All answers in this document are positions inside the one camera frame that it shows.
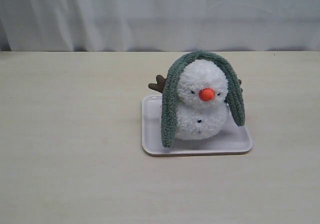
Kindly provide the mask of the white square plastic tray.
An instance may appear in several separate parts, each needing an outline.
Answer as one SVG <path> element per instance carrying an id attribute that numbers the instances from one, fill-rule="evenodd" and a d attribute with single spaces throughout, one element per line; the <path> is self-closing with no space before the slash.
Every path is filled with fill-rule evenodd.
<path id="1" fill-rule="evenodd" d="M 161 141 L 161 95 L 148 95 L 141 102 L 141 146 L 153 157 L 241 155 L 253 148 L 247 126 L 238 127 L 229 117 L 223 129 L 205 140 L 175 139 L 171 148 Z"/>

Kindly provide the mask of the white backdrop curtain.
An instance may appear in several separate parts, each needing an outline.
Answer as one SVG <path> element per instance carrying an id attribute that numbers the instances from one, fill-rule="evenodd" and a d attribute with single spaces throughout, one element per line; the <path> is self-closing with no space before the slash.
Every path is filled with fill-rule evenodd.
<path id="1" fill-rule="evenodd" d="M 320 47 L 320 0 L 0 1 L 2 51 Z"/>

